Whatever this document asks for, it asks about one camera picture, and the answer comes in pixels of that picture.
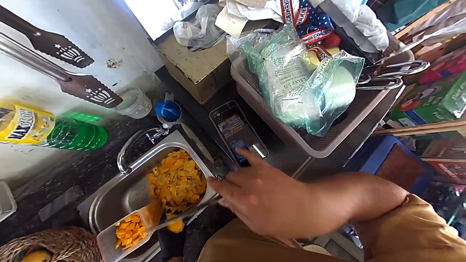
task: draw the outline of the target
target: plastic cup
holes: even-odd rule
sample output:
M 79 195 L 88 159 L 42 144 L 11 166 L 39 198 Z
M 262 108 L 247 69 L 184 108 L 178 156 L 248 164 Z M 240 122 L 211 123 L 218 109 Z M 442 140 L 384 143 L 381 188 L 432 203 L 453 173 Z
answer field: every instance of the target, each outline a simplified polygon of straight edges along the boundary
M 120 115 L 140 119 L 152 110 L 151 100 L 138 87 L 132 87 L 117 94 L 123 99 L 123 102 L 115 107 Z

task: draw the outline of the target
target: countertop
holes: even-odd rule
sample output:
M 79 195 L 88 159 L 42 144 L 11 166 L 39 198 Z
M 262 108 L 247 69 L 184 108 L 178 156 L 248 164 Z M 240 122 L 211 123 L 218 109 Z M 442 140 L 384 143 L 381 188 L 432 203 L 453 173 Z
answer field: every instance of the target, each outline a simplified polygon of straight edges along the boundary
M 225 151 L 226 146 L 211 123 L 208 114 L 227 101 L 234 100 L 244 111 L 248 121 L 269 150 L 266 161 L 301 181 L 311 181 L 340 171 L 368 138 L 401 93 L 400 89 L 390 91 L 333 153 L 324 159 L 314 159 L 306 155 L 302 149 L 290 147 L 278 138 L 239 96 L 235 82 L 223 87 L 208 103 L 201 105 L 170 76 L 165 67 L 158 70 L 156 74 L 167 89 L 174 94 L 175 101 L 191 115 L 192 124 L 197 126 L 195 133 L 202 133 L 200 135 L 203 137 L 202 140 L 208 140 L 206 147 L 209 148 L 209 151 L 216 151 L 215 157 L 223 156 L 224 159 L 225 154 L 219 148 L 223 148 Z M 78 161 L 63 162 L 60 166 L 50 170 L 48 175 L 30 181 L 21 192 L 14 192 L 18 211 L 0 223 L 0 245 L 13 238 L 46 228 L 71 225 L 86 228 L 87 225 L 80 219 L 76 207 L 118 174 L 116 156 L 127 139 L 136 131 L 157 124 L 158 121 L 153 115 L 119 122 L 108 129 L 109 139 L 104 147 L 84 153 Z M 153 144 L 148 139 L 143 139 L 129 152 L 128 163 L 136 160 L 151 147 Z M 224 170 L 216 170 L 215 172 L 225 173 Z M 70 201 L 50 218 L 41 221 L 37 212 L 73 186 L 79 186 L 82 189 L 82 195 Z

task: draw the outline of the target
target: star pattern fabric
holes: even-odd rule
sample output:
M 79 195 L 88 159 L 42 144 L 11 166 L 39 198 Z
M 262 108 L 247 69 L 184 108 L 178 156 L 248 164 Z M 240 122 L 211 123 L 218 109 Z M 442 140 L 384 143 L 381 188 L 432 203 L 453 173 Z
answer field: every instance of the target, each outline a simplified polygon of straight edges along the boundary
M 318 13 L 309 0 L 299 0 L 299 8 L 297 17 L 301 9 L 308 9 L 308 11 L 304 22 L 296 25 L 298 36 L 307 35 L 321 28 L 333 28 L 329 16 L 326 13 Z

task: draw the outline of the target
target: hand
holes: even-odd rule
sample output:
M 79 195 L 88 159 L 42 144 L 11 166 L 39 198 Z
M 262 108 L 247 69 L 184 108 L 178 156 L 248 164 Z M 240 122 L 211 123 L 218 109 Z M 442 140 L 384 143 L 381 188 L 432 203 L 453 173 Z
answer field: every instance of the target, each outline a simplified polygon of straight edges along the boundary
M 257 157 L 236 148 L 251 167 L 230 172 L 226 180 L 209 179 L 209 185 L 224 197 L 231 209 L 251 230 L 262 235 L 309 236 L 308 209 L 313 201 L 309 189 Z

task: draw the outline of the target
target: blue cap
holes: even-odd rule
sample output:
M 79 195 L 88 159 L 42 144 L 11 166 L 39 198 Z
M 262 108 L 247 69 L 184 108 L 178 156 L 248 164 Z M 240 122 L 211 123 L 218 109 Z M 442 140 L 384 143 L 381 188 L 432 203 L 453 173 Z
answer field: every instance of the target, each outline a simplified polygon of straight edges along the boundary
M 172 101 L 158 102 L 155 112 L 158 115 L 171 119 L 178 119 L 181 116 L 180 107 Z

